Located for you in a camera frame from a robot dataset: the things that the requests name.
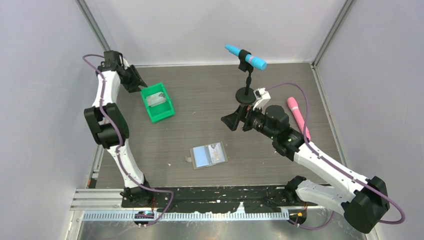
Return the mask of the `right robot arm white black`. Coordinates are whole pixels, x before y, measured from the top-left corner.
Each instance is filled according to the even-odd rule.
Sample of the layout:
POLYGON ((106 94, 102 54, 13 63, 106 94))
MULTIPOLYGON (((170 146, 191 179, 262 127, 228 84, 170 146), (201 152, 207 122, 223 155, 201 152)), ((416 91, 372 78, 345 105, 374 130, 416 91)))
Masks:
POLYGON ((390 209, 386 183, 374 176, 368 178, 343 166, 322 152, 313 142, 290 126, 289 116, 279 105, 265 111, 251 105, 239 105, 235 112, 221 117, 235 131, 243 123, 244 132, 256 130, 272 140, 278 154, 302 165, 330 187, 319 186, 302 176, 286 184, 285 198, 291 205, 312 202, 340 215, 357 231, 368 234, 390 209))

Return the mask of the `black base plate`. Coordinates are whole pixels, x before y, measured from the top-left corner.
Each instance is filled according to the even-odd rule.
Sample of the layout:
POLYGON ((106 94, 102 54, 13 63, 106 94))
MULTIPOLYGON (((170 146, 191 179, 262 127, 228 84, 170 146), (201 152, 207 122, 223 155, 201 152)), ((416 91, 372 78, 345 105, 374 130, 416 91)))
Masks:
POLYGON ((283 185, 159 187, 155 191, 125 188, 123 208, 150 208, 162 213, 225 214, 242 206, 246 213, 277 213, 282 207, 312 205, 286 191, 283 185))

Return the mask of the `black microphone stand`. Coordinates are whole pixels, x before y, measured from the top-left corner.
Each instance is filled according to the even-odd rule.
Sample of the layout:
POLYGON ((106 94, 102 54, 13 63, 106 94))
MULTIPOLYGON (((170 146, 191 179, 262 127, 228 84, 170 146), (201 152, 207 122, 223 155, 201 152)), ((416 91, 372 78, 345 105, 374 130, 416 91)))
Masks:
POLYGON ((245 87, 241 87, 237 90, 235 94, 236 100, 240 104, 249 105, 255 102, 256 97, 254 94, 254 90, 250 88, 250 85, 252 83, 252 72, 254 71, 254 67, 246 60, 246 57, 250 55, 251 53, 241 49, 238 58, 239 58, 239 66, 238 69, 243 72, 248 72, 248 76, 246 78, 245 87))

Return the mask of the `pink toy microphone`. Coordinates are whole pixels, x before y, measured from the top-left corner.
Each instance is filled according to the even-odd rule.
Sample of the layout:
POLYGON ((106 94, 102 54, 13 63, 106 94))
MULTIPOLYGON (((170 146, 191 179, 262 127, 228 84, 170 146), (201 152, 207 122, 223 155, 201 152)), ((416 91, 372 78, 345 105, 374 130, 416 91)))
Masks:
POLYGON ((289 97, 286 100, 287 106, 290 109, 290 111, 292 112, 292 115, 294 116, 294 119, 300 129, 300 132, 307 137, 308 140, 311 139, 311 135, 309 132, 309 129, 306 127, 304 129, 305 126, 305 119, 302 116, 302 113, 299 109, 299 105, 298 102, 296 101, 296 99, 294 97, 289 97))

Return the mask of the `silver VIP card stack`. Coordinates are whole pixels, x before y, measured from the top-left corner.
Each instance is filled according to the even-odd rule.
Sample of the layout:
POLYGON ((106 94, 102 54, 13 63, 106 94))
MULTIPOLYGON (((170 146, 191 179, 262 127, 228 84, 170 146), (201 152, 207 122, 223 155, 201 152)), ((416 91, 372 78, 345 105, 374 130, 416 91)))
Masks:
POLYGON ((167 101, 167 97, 163 91, 148 95, 145 99, 149 107, 155 107, 167 101))

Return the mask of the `aluminium frame rail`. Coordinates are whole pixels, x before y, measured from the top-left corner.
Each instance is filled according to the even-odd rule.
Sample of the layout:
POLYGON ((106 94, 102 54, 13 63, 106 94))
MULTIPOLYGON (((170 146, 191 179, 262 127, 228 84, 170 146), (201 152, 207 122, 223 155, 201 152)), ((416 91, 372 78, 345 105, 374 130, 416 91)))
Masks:
MULTIPOLYGON (((79 189, 75 192, 71 209, 82 212, 83 221, 132 221, 136 224, 148 224, 153 221, 159 222, 189 222, 189 221, 244 221, 244 220, 294 220, 297 212, 303 212, 299 206, 281 207, 279 212, 274 213, 247 213, 240 206, 233 213, 178 213, 158 212, 155 208, 122 207, 122 189, 79 189)), ((312 207, 324 206, 313 202, 312 207)))

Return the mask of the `blue toy microphone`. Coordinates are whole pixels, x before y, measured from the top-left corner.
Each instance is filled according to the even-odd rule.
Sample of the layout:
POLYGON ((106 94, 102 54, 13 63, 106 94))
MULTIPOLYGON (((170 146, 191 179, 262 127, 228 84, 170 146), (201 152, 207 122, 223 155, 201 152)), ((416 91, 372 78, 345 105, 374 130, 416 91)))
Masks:
POLYGON ((252 55, 245 49, 240 49, 233 45, 226 44, 225 48, 233 55, 238 57, 239 66, 238 69, 246 72, 252 71, 254 68, 263 71, 267 67, 267 62, 260 57, 252 55))

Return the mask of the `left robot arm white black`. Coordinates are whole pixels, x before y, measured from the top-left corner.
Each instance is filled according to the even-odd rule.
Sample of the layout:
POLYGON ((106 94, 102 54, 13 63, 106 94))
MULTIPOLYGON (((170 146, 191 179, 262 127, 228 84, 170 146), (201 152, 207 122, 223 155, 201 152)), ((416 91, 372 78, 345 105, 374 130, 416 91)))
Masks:
POLYGON ((147 84, 122 53, 108 50, 100 58, 98 66, 89 64, 95 70, 98 88, 92 106, 84 109, 83 115, 94 141, 112 156, 122 175, 122 198, 148 207, 153 202, 153 193, 131 152, 129 126, 117 105, 121 87, 128 93, 139 93, 147 84))

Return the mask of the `grey leather card holder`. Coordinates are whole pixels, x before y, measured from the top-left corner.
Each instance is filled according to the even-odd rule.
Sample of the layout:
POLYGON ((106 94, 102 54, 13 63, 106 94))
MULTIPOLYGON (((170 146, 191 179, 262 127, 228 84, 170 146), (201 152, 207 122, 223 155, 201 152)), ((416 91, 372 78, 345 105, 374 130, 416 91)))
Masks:
MULTIPOLYGON (((221 143, 223 148, 224 148, 224 152, 226 154, 227 157, 227 161, 228 162, 228 156, 225 150, 225 146, 223 144, 222 141, 218 142, 221 143)), ((201 146, 196 146, 193 148, 189 149, 189 155, 185 157, 185 160, 188 163, 192 163, 193 168, 196 169, 200 169, 200 168, 205 168, 205 167, 211 167, 217 164, 211 164, 210 162, 210 156, 209 153, 207 152, 207 146, 210 144, 206 144, 206 145, 201 145, 201 146)))

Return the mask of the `green plastic bin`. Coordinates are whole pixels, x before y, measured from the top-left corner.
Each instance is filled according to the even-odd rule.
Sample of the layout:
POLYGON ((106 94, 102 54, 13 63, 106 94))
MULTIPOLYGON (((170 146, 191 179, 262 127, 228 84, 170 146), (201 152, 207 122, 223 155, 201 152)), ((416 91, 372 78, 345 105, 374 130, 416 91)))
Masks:
POLYGON ((140 95, 152 123, 175 115, 173 102, 162 82, 142 89, 140 95))

